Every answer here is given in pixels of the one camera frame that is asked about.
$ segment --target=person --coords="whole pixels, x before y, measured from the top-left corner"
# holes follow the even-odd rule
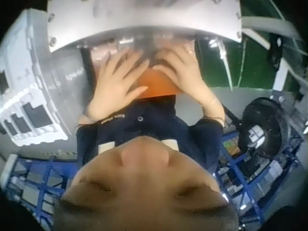
[[[238,230],[233,207],[213,178],[225,114],[202,80],[193,47],[166,46],[156,65],[203,108],[189,127],[175,115],[175,97],[135,100],[149,67],[142,51],[103,61],[94,97],[77,131],[82,167],[54,211],[55,231]]]

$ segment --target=white machine part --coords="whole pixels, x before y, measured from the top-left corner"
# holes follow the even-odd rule
[[[65,99],[80,98],[80,92],[72,96],[57,89],[64,86],[69,91],[75,76],[85,75],[80,52],[61,51],[52,56],[46,20],[46,12],[23,11],[0,47],[0,122],[17,146],[67,140],[70,131],[59,109],[67,111],[62,103]],[[78,79],[80,91],[80,86],[87,86],[85,79]]]
[[[56,109],[48,107],[37,61],[35,39],[44,36],[46,14],[24,11],[7,33],[0,49],[0,72],[7,89],[1,95],[0,121],[17,146],[67,140]]]
[[[211,34],[242,40],[237,0],[52,0],[48,1],[48,35],[54,52],[69,44],[180,33]]]

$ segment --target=screw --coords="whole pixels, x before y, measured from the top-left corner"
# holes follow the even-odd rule
[[[57,39],[56,38],[52,38],[50,41],[50,46],[54,47],[57,44]]]
[[[53,20],[54,20],[54,17],[55,17],[56,15],[54,14],[54,13],[52,13],[50,16],[49,16],[49,18],[48,18],[48,22],[49,23],[51,23]]]

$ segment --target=blue metal frame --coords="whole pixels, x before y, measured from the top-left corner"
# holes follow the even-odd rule
[[[236,138],[238,135],[239,135],[238,132],[232,132],[232,133],[226,134],[223,137],[222,141],[224,143],[226,141],[229,141],[229,140],[232,140],[232,139]],[[232,200],[232,196],[228,193],[227,189],[225,188],[225,185],[224,185],[224,183],[222,181],[222,178],[221,178],[222,176],[218,173],[219,172],[219,169],[218,169],[216,171],[216,173],[215,173],[215,176],[216,176],[216,179],[217,179],[218,183],[220,184],[221,190],[222,190],[222,192],[225,193],[225,195],[228,198],[229,202],[236,207],[238,213],[240,212],[240,207],[242,206],[245,194],[247,194],[248,198],[250,199],[250,201],[252,203],[252,206],[253,206],[253,210],[254,210],[254,212],[253,212],[254,216],[246,217],[245,214],[240,216],[240,222],[241,223],[243,223],[243,224],[246,223],[247,224],[247,223],[258,221],[261,224],[263,224],[265,222],[264,213],[267,211],[269,206],[272,204],[272,202],[274,201],[275,197],[279,193],[280,189],[282,188],[282,186],[286,182],[289,173],[292,171],[292,169],[294,167],[297,166],[297,163],[298,163],[298,159],[296,157],[296,153],[297,153],[297,150],[299,149],[299,147],[301,145],[302,140],[301,140],[301,138],[299,136],[293,136],[290,140],[292,140],[292,139],[300,139],[300,140],[298,140],[297,146],[292,147],[291,145],[289,145],[288,147],[285,148],[284,152],[281,154],[281,155],[284,155],[284,157],[286,158],[287,164],[285,165],[281,176],[279,176],[276,179],[277,180],[276,183],[277,183],[278,187],[274,189],[275,192],[273,192],[273,193],[270,192],[270,193],[272,193],[270,195],[270,199],[263,206],[260,206],[259,203],[258,203],[259,201],[256,201],[256,199],[255,199],[255,197],[253,195],[253,189],[258,184],[258,182],[260,182],[262,179],[264,179],[264,177],[268,174],[268,172],[270,170],[270,165],[267,165],[258,174],[258,176],[256,176],[253,180],[251,180],[250,182],[247,182],[247,180],[245,179],[244,174],[242,173],[242,171],[237,166],[237,164],[240,161],[242,161],[245,158],[247,158],[247,154],[246,153],[242,154],[241,156],[239,156],[239,157],[234,159],[229,154],[228,150],[224,147],[224,144],[222,143],[220,150],[221,150],[223,156],[227,159],[227,161],[229,163],[228,167],[231,167],[233,169],[233,171],[236,174],[237,179],[240,181],[240,183],[243,186],[243,189],[239,191],[240,194],[236,193],[236,196],[235,196],[235,197],[237,197],[238,195],[242,195],[239,206],[237,207],[234,204],[234,202]]]
[[[18,163],[21,164],[26,169],[26,171],[16,171],[15,169]],[[30,172],[43,175],[42,183],[36,183],[27,179],[27,176]],[[60,198],[66,190],[68,180],[72,179],[76,172],[76,162],[61,162],[55,160],[54,157],[50,158],[47,161],[37,159],[31,160],[18,157],[17,161],[14,163],[13,171],[9,177],[9,183],[3,190],[11,200],[16,201],[15,195],[17,195],[20,198],[18,202],[20,202],[28,210],[33,212],[34,216],[39,222],[43,220],[51,229],[53,221],[52,214],[49,214],[48,212],[44,211],[42,207],[44,203],[47,203],[51,206],[54,206],[54,203],[46,201],[44,199],[44,196],[45,194],[48,194],[53,198]],[[56,175],[61,178],[62,181],[56,185],[48,185],[49,178],[51,176],[55,177]],[[25,186],[39,190],[37,205],[33,205],[22,198],[23,189],[18,188],[11,182],[11,179],[14,176],[18,178],[21,176],[24,177],[25,180],[23,180],[23,182]]]

